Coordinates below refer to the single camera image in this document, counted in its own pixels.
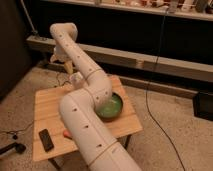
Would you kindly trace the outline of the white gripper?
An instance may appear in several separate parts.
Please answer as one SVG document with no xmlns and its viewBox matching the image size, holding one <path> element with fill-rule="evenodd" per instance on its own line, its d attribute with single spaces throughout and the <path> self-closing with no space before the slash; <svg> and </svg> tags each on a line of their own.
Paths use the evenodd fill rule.
<svg viewBox="0 0 213 171">
<path fill-rule="evenodd" d="M 60 61 L 60 62 L 64 63 L 64 68 L 65 68 L 66 72 L 69 75 L 72 75 L 73 74 L 73 64 L 69 60 L 70 60 L 69 56 L 65 53 L 63 48 L 59 44 L 57 44 L 54 47 L 53 55 L 51 56 L 50 61 L 51 62 Z"/>
</svg>

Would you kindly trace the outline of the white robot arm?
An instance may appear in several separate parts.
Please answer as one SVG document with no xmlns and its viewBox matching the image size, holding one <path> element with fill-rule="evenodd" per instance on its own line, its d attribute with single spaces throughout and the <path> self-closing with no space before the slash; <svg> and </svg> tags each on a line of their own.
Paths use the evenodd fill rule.
<svg viewBox="0 0 213 171">
<path fill-rule="evenodd" d="M 55 23 L 50 33 L 55 54 L 72 60 L 87 82 L 66 94 L 59 113 L 91 171 L 142 171 L 125 148 L 99 119 L 96 111 L 112 97 L 112 83 L 105 71 L 75 42 L 74 23 Z"/>
</svg>

